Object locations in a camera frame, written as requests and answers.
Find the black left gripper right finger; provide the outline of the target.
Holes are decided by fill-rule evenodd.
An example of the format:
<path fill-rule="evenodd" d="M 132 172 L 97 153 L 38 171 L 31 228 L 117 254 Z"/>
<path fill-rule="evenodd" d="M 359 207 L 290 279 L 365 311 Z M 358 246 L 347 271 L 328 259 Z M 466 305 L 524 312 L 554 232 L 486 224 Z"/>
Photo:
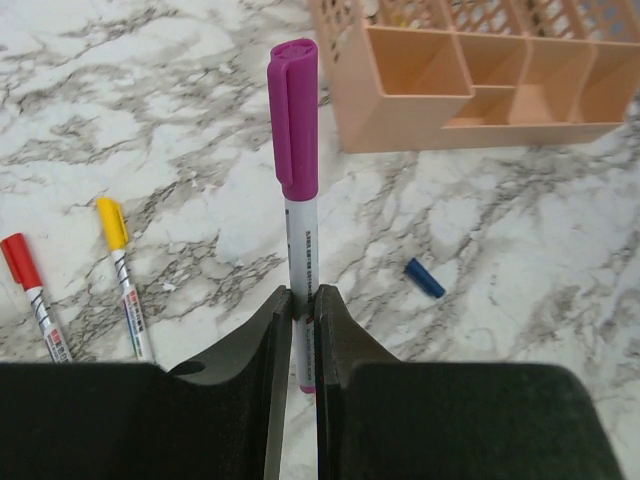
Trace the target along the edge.
<path fill-rule="evenodd" d="M 591 397 L 559 365 L 408 362 L 316 294 L 322 479 L 619 479 Z"/>

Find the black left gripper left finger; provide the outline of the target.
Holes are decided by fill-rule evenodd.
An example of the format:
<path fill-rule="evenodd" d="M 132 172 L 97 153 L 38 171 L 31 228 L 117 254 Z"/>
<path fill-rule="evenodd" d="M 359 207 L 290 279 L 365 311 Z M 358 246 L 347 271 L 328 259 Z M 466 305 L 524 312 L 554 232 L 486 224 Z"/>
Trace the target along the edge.
<path fill-rule="evenodd" d="M 5 479 L 275 479 L 291 294 L 171 370 L 148 363 L 5 363 Z"/>

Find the white marker orange end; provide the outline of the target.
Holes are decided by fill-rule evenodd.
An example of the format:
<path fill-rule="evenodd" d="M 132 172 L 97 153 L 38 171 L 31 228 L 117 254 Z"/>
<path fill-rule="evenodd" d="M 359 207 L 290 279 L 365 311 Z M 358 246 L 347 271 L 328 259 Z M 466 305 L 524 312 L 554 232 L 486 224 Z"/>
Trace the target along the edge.
<path fill-rule="evenodd" d="M 135 284 L 131 280 L 127 268 L 126 250 L 124 247 L 111 252 L 117 279 L 122 289 L 122 301 L 126 322 L 130 333 L 133 349 L 139 361 L 154 364 L 155 355 L 144 320 L 141 302 Z"/>

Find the white marker red end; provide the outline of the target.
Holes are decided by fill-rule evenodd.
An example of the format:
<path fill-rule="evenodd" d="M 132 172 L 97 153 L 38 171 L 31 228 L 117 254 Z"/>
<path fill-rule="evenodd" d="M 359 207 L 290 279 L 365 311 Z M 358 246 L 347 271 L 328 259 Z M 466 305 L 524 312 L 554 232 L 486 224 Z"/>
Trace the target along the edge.
<path fill-rule="evenodd" d="M 52 316 L 51 308 L 42 286 L 25 291 L 34 312 L 38 327 L 54 363 L 71 363 L 72 355 L 62 329 Z"/>

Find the yellow pen cap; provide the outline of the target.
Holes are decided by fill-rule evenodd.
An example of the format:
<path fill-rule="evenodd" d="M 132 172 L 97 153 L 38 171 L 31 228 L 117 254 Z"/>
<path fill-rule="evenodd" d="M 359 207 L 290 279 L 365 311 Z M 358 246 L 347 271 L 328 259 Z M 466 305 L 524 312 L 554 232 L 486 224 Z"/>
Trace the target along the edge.
<path fill-rule="evenodd" d="M 105 238 L 111 251 L 123 250 L 128 243 L 128 233 L 120 205 L 111 198 L 96 199 Z"/>

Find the red pen cap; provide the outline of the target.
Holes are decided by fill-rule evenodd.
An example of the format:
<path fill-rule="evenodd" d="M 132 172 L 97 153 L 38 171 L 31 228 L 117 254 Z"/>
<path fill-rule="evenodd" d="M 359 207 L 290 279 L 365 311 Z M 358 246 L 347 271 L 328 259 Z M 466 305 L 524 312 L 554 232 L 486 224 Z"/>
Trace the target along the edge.
<path fill-rule="evenodd" d="M 42 287 L 43 282 L 22 233 L 15 233 L 1 241 L 1 250 L 14 281 L 24 291 Z"/>

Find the purple pen cap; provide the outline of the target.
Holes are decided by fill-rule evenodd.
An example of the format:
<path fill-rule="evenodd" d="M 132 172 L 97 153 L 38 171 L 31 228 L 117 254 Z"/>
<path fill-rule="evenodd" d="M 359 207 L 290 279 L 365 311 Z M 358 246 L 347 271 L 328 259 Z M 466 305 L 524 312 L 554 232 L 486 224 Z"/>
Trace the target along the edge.
<path fill-rule="evenodd" d="M 276 178 L 284 197 L 318 194 L 318 49 L 300 38 L 271 50 L 267 67 Z"/>

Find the white marker purple end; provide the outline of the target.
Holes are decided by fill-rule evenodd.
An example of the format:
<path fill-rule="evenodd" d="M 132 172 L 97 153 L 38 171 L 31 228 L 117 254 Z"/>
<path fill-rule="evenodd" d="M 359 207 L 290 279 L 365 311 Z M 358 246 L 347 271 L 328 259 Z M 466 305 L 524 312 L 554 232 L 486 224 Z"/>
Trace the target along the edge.
<path fill-rule="evenodd" d="M 296 377 L 304 393 L 315 392 L 314 298 L 319 288 L 316 199 L 285 200 L 290 290 L 293 295 Z"/>

